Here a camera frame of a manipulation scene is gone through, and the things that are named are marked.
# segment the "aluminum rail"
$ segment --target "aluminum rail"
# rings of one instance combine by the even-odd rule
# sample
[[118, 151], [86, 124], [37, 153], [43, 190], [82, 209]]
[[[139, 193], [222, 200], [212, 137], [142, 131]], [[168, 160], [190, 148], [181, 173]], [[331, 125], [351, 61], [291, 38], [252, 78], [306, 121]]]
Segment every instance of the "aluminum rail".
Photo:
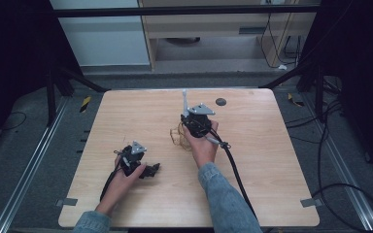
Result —
[[19, 208], [23, 197], [30, 186], [36, 171], [39, 168], [39, 165], [44, 157], [48, 146], [51, 143], [51, 139], [59, 125], [60, 120], [65, 112], [65, 107], [68, 103], [67, 97], [62, 97], [58, 107], [58, 115], [54, 119], [53, 124], [48, 126], [44, 132], [44, 135], [41, 138], [37, 148], [35, 149], [31, 159], [29, 160], [28, 165], [26, 166], [25, 171], [23, 172], [22, 177], [20, 178], [19, 182], [17, 183], [17, 187], [15, 188], [14, 192], [10, 200], [8, 201], [5, 209], [0, 215], [0, 233], [5, 233], [9, 230], [11, 223], [17, 213], [17, 209]]
[[[311, 112], [311, 115], [314, 116], [315, 112], [313, 108], [313, 101], [307, 94], [301, 93], [301, 95], [305, 100], [305, 103], [309, 111]], [[320, 130], [320, 133], [323, 133], [322, 123], [318, 119], [316, 119], [315, 122]], [[336, 144], [333, 141], [330, 134], [328, 134], [328, 138], [325, 140], [324, 143], [326, 145], [326, 149], [328, 151], [332, 164], [334, 165], [335, 170], [337, 171], [338, 176], [340, 177], [340, 180], [343, 183], [358, 186], [356, 178], [354, 177], [353, 173], [350, 171], [346, 162], [342, 158], [341, 152], [337, 149]], [[358, 214], [358, 217], [364, 228], [366, 230], [373, 230], [373, 210], [365, 196], [361, 192], [358, 192], [351, 188], [346, 188], [346, 191], [350, 197], [351, 202], [353, 203], [354, 208], [356, 209], [356, 213]]]

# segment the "sleeve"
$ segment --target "sleeve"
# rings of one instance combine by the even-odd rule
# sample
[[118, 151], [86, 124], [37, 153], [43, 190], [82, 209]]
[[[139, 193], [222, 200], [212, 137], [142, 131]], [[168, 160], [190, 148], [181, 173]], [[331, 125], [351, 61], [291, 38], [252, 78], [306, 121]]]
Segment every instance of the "sleeve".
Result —
[[215, 232], [262, 232], [244, 198], [214, 163], [202, 166], [198, 179], [210, 205]]
[[84, 212], [75, 226], [74, 233], [109, 232], [111, 219], [96, 211]]

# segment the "small black circle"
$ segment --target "small black circle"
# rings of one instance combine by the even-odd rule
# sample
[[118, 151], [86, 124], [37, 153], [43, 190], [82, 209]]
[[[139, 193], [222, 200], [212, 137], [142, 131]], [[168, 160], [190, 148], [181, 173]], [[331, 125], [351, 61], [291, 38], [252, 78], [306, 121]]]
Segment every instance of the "small black circle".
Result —
[[223, 98], [218, 98], [215, 103], [217, 103], [218, 106], [224, 106], [226, 105], [226, 100]]

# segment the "floor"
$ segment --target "floor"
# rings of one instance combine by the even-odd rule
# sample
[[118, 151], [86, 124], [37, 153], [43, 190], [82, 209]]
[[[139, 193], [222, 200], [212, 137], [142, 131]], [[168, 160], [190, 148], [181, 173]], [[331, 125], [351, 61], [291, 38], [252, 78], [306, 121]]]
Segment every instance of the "floor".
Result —
[[[295, 51], [295, 46], [296, 43], [292, 41], [288, 43], [288, 54]], [[286, 58], [283, 53], [281, 58], [287, 61], [294, 60]], [[268, 66], [255, 37], [201, 38], [198, 43], [193, 43], [191, 39], [161, 40], [156, 61], [152, 71], [125, 70], [118, 74], [88, 78], [113, 89], [257, 87], [285, 73], [285, 70]], [[292, 68], [293, 64], [288, 65], [288, 69]], [[294, 88], [296, 81], [297, 78], [291, 79], [274, 90], [284, 121], [312, 115], [308, 105], [314, 99], [314, 91], [297, 93]], [[58, 106], [66, 103], [64, 115], [42, 159], [38, 161], [33, 179], [21, 196], [23, 201], [18, 203], [16, 214], [9, 218], [11, 232], [70, 230], [57, 224], [61, 209], [55, 202], [67, 195], [85, 147], [87, 130], [93, 123], [102, 99], [101, 93], [96, 93], [86, 86], [75, 82], [73, 86], [75, 93], [72, 98], [60, 97], [57, 94]], [[288, 93], [299, 98], [305, 106], [290, 102]], [[91, 96], [91, 102], [85, 113], [79, 113], [82, 102], [88, 95]], [[330, 93], [324, 96], [326, 103], [336, 98], [336, 95]], [[0, 215], [16, 189], [17, 182], [22, 178], [25, 168], [28, 167], [42, 135], [45, 134], [46, 104], [44, 89], [19, 98], [14, 105], [14, 113], [3, 126], [4, 130], [0, 134]], [[348, 179], [349, 177], [346, 178], [340, 169], [345, 165], [344, 168], [347, 168], [354, 178], [353, 182], [373, 196], [373, 164], [365, 162], [364, 151], [342, 110], [330, 115], [328, 128], [330, 137], [323, 144], [321, 159], [318, 157], [321, 124], [311, 122], [302, 127], [288, 129], [311, 192], [319, 187], [317, 163], [320, 161], [323, 184], [340, 183]], [[341, 165], [336, 154], [342, 158]], [[371, 217], [371, 213], [358, 214], [357, 210], [363, 205], [359, 202], [357, 204], [356, 200], [352, 201], [352, 197], [356, 198], [356, 194], [346, 191], [343, 187], [333, 188], [325, 193], [325, 198], [335, 213], [362, 228], [363, 220]], [[369, 202], [368, 205], [373, 210], [373, 204]], [[326, 207], [318, 207], [318, 211], [321, 223], [317, 227], [283, 229], [284, 232], [356, 232], [337, 220]]]

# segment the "table top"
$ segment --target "table top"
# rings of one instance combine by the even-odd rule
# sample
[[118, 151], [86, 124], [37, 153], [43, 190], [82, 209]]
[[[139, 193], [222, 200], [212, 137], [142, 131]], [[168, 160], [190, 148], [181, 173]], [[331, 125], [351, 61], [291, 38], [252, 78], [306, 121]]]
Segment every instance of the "table top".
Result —
[[[226, 100], [218, 106], [216, 99]], [[220, 137], [231, 145], [242, 183], [261, 226], [316, 226], [311, 198], [275, 96], [269, 89], [189, 89], [190, 107], [204, 103], [216, 112]], [[160, 163], [154, 178], [135, 183], [114, 212], [116, 227], [211, 227], [208, 202], [197, 179], [191, 152], [173, 144], [170, 129], [183, 112], [181, 89], [113, 90], [105, 93], [91, 128], [59, 224], [75, 226], [81, 214], [99, 203], [114, 170], [114, 150], [137, 141], [148, 150], [142, 162]], [[239, 190], [224, 150], [216, 164]]]

